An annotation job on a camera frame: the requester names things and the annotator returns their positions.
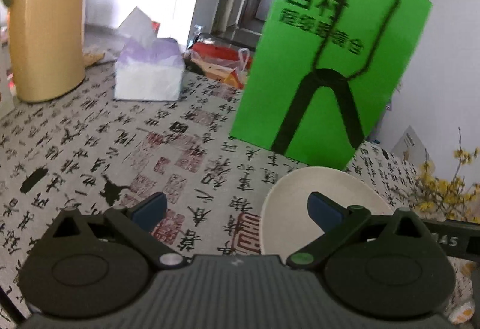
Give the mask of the red plastic bag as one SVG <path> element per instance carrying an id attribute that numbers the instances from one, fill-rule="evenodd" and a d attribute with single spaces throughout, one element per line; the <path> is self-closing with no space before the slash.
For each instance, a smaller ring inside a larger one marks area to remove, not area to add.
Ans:
<path id="1" fill-rule="evenodd" d="M 205 42 L 194 43 L 185 58 L 204 76 L 240 90 L 247 84 L 253 63 L 253 53 L 248 48 L 233 49 Z"/>

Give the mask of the yellow forsythia flower branches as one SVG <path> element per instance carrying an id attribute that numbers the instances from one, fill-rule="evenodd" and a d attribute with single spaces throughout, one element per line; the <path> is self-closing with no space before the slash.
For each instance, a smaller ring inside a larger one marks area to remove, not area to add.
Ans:
<path id="1" fill-rule="evenodd" d="M 467 183 L 461 173 L 465 166 L 479 160 L 479 147 L 472 151 L 463 147 L 461 128 L 458 128 L 453 159 L 456 168 L 452 177 L 439 178 L 434 175 L 433 162 L 425 155 L 408 196 L 409 202 L 417 213 L 427 218 L 479 224 L 479 181 Z"/>

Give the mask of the green paper shopping bag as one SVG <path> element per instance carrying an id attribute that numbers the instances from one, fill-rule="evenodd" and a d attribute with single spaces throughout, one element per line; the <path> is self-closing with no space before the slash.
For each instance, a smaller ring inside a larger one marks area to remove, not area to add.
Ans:
<path id="1" fill-rule="evenodd" d="M 342 169 L 385 112 L 428 0 L 274 0 L 230 134 Z"/>

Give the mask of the large cream plate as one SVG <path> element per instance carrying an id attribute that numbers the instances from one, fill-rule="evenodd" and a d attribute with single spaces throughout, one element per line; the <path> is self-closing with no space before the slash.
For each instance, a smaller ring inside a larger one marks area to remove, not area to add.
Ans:
<path id="1" fill-rule="evenodd" d="M 259 228 L 261 253 L 286 260 L 336 226 L 341 214 L 324 204 L 323 198 L 344 208 L 361 205 L 373 214 L 393 213 L 379 194 L 349 174 L 325 167 L 298 169 L 282 177 L 264 201 Z"/>

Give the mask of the yellow thermos jug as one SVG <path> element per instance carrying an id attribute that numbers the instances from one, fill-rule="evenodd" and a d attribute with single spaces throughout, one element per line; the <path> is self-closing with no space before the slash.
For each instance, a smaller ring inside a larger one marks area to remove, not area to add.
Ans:
<path id="1" fill-rule="evenodd" d="M 83 57 L 85 0 L 1 0 L 13 80 L 19 99 L 57 99 L 85 79 Z"/>

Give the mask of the purple tissue pack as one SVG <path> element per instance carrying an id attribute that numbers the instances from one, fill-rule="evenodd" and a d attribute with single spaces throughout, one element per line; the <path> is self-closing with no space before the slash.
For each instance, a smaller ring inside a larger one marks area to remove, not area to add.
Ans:
<path id="1" fill-rule="evenodd" d="M 134 8 L 120 24 L 128 39 L 115 64 L 114 98 L 130 101 L 177 101 L 185 62 L 176 39 L 159 38 L 153 21 Z"/>

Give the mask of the calligraphy print tablecloth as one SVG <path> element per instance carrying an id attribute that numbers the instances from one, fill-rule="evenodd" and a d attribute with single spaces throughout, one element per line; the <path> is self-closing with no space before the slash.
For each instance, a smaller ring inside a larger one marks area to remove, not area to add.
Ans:
<path id="1" fill-rule="evenodd" d="M 187 256 L 285 257 L 316 235 L 298 215 L 304 198 L 264 220 L 272 187 L 296 181 L 302 166 L 230 136 L 239 90 L 188 73 L 179 101 L 138 103 L 115 100 L 113 65 L 85 78 L 1 119 L 1 287 L 20 312 L 20 268 L 66 207 L 96 214 L 162 191 L 168 215 L 154 237 Z"/>

